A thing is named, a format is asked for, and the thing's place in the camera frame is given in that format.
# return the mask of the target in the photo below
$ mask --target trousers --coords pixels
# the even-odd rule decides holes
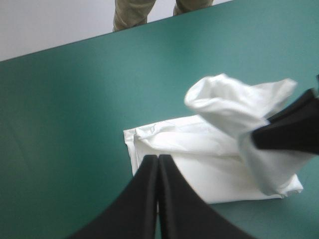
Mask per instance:
[[[147,23],[156,0],[115,0],[113,31]],[[213,0],[176,0],[173,15],[211,6]]]

